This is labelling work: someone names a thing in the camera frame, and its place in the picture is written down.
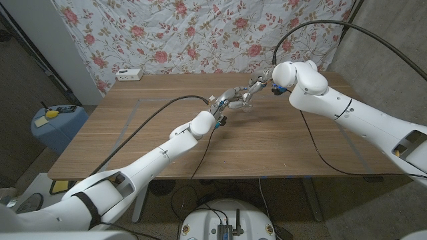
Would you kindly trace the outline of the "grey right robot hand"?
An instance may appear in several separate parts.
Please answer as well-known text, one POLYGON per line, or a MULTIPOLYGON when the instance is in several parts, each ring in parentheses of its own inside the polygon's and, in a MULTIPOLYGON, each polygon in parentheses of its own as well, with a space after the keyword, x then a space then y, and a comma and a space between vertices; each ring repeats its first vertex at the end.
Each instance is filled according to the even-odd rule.
POLYGON ((248 82, 248 92, 244 94, 244 101, 249 103, 253 95, 258 91, 261 91, 269 82, 272 81, 272 73, 274 67, 267 69, 258 69, 251 73, 250 80, 248 82))

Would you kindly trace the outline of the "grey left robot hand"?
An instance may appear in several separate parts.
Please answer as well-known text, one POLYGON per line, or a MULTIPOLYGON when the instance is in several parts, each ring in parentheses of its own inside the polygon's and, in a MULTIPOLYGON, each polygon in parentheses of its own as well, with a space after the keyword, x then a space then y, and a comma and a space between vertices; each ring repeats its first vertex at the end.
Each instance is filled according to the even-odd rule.
POLYGON ((242 91, 246 91, 247 87, 234 87, 226 90, 217 99, 211 101, 209 106, 209 112, 216 118, 219 119, 222 111, 228 107, 230 109, 242 109, 245 112, 252 110, 252 100, 249 103, 244 101, 244 94, 242 91))

